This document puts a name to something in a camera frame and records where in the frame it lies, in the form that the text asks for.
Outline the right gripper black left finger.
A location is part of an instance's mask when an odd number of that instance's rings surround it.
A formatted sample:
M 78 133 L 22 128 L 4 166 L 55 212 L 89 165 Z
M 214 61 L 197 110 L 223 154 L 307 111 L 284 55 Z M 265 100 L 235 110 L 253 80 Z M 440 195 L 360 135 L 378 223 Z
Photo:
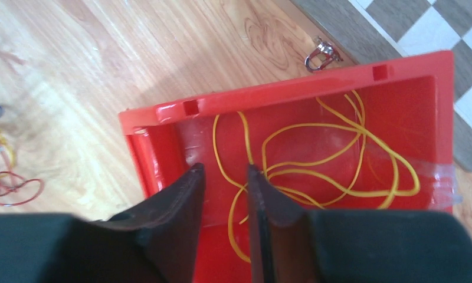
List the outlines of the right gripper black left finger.
M 0 214 L 0 282 L 191 282 L 205 168 L 106 221 Z

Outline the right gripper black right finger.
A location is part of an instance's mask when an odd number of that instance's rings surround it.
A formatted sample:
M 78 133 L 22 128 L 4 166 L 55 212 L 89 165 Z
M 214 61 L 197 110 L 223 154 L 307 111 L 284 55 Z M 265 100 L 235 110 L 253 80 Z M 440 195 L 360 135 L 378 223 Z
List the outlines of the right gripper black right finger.
M 431 210 L 305 209 L 247 169 L 252 282 L 472 282 L 472 239 Z

